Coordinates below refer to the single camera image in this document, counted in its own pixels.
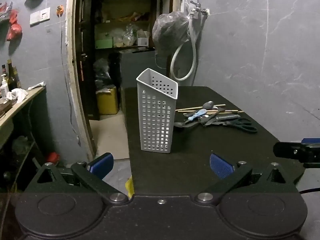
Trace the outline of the black handled scissors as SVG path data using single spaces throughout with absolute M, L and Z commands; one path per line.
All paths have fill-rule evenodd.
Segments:
M 205 127 L 208 126 L 227 126 L 235 129 L 239 129 L 246 133 L 255 134 L 258 132 L 257 128 L 253 126 L 253 123 L 246 118 L 237 118 L 234 120 L 215 120 L 208 121 L 204 124 Z

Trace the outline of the blue handled small spoon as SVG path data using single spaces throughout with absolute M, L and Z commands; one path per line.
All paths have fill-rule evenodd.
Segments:
M 199 117 L 206 115 L 206 114 L 207 114 L 207 110 L 201 109 L 201 110 L 197 111 L 196 113 L 193 113 L 191 116 L 189 116 L 188 120 L 193 121 L 194 119 L 199 118 Z

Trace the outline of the large steel spoon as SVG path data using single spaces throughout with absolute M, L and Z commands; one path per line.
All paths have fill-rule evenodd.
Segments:
M 206 110 L 212 110 L 214 108 L 214 102 L 213 101 L 207 101 L 206 103 L 204 103 L 202 105 L 202 108 L 206 109 Z

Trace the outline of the white perforated utensil basket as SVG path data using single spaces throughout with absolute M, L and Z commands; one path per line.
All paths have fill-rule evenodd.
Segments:
M 136 81 L 141 150 L 170 153 L 178 83 L 150 68 Z

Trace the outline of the steel handled peeler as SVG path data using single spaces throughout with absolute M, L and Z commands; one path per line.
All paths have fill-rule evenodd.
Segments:
M 196 118 L 193 121 L 175 122 L 174 126 L 179 128 L 189 128 L 198 124 L 206 126 L 206 125 L 211 125 L 216 121 L 229 121 L 229 120 L 235 120 L 240 117 L 241 116 L 239 114 L 218 114 L 218 115 L 210 115 L 207 117 L 202 116 L 202 117 Z

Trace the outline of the wooden kitchen counter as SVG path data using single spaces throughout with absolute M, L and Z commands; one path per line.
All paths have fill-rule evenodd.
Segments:
M 42 91 L 46 90 L 45 87 L 38 87 L 29 92 L 26 98 L 20 102 L 15 103 L 11 109 L 9 109 L 1 118 L 0 118 L 0 126 L 1 128 L 6 125 L 6 123 L 11 120 L 26 104 L 31 102 L 37 95 L 39 95 Z

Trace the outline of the yellow bin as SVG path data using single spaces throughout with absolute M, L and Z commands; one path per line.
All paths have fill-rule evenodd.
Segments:
M 100 115 L 114 115 L 119 111 L 117 100 L 117 89 L 109 85 L 96 92 L 97 103 Z

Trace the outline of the plain wooden chopstick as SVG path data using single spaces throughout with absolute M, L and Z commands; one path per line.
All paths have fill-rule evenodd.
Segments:
M 218 104 L 218 105 L 213 105 L 213 107 L 224 107 L 226 104 Z M 176 109 L 175 111 L 190 111 L 190 110 L 196 110 L 196 109 L 202 109 L 202 106 L 199 107 L 190 107 L 190 108 L 181 108 L 181 109 Z

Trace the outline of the white cloth on counter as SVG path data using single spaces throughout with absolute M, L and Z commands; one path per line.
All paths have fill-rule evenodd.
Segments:
M 21 88 L 15 88 L 12 91 L 7 92 L 6 98 L 8 100 L 15 100 L 16 103 L 21 103 L 28 96 L 28 92 Z

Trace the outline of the green box on shelf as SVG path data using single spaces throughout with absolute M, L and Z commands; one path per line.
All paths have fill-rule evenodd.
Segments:
M 112 38 L 96 40 L 95 41 L 95 48 L 96 49 L 108 49 L 113 47 L 113 40 Z

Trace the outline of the grey plastic bag on tap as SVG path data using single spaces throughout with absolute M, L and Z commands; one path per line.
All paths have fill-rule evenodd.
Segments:
M 161 14 L 152 29 L 152 40 L 161 56 L 169 56 L 188 40 L 189 18 L 180 11 Z

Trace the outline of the red plastic bag on wall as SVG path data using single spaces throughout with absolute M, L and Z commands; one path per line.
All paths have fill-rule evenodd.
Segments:
M 12 10 L 9 17 L 10 28 L 7 33 L 7 41 L 13 41 L 16 38 L 22 36 L 22 27 L 17 22 L 18 12 L 17 10 Z

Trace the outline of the metal wall tap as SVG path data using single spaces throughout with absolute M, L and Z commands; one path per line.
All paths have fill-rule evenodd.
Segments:
M 197 18 L 199 13 L 201 13 L 203 16 L 208 16 L 210 14 L 209 9 L 202 9 L 200 3 L 196 3 L 194 1 L 190 1 L 189 4 L 192 4 L 193 7 L 191 8 L 191 11 L 189 12 L 190 18 Z

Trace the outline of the white wall switch plate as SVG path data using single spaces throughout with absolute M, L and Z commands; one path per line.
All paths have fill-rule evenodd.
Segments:
M 30 26 L 33 26 L 41 22 L 48 21 L 49 19 L 50 19 L 50 7 L 33 12 L 30 15 L 29 24 Z

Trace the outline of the orange wall plug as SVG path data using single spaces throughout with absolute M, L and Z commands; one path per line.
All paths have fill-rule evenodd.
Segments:
M 56 15 L 57 15 L 57 17 L 61 18 L 62 15 L 63 15 L 63 13 L 64 13 L 64 7 L 63 7 L 63 5 L 58 5 L 58 6 L 57 6 L 57 9 L 56 9 Z

